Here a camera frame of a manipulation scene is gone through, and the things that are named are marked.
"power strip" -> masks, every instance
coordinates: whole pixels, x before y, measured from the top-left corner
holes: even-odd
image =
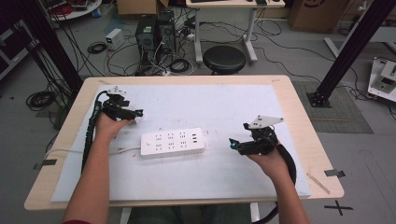
[[[144,133],[140,153],[143,159],[179,156],[204,151],[201,128]]]

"black stool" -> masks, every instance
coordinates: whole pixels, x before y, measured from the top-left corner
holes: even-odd
[[[204,53],[204,64],[212,75],[232,75],[244,68],[246,63],[245,54],[230,46],[215,46]]]

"black pole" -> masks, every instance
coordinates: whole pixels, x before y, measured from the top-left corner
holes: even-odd
[[[361,51],[395,6],[396,0],[375,0],[370,5],[328,74],[317,90],[311,95],[312,106],[323,106],[327,103],[335,87],[346,74],[349,67],[355,62]]]
[[[49,57],[52,59],[60,74],[72,91],[71,97],[75,99],[82,86],[82,79],[70,61],[58,36],[50,27],[49,21],[44,16],[38,0],[14,0],[15,6],[21,13],[23,22],[29,27],[32,35],[38,39]]]

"human hand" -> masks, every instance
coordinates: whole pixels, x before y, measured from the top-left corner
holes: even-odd
[[[115,121],[109,118],[105,113],[101,113],[98,120],[96,121],[95,138],[110,142],[117,136],[117,133],[119,133],[121,128],[130,124],[131,122],[132,120],[128,119]]]
[[[267,155],[247,156],[255,161],[273,181],[280,177],[290,176],[288,165],[276,148]]]

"wrist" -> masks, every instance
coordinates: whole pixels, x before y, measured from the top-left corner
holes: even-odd
[[[277,188],[278,186],[284,186],[288,184],[292,184],[291,177],[289,173],[279,173],[278,175],[270,176],[271,180],[274,183],[274,186]]]
[[[101,136],[101,135],[96,135],[95,138],[93,139],[93,144],[98,144],[99,146],[103,147],[108,147],[110,146],[111,138],[108,136]]]

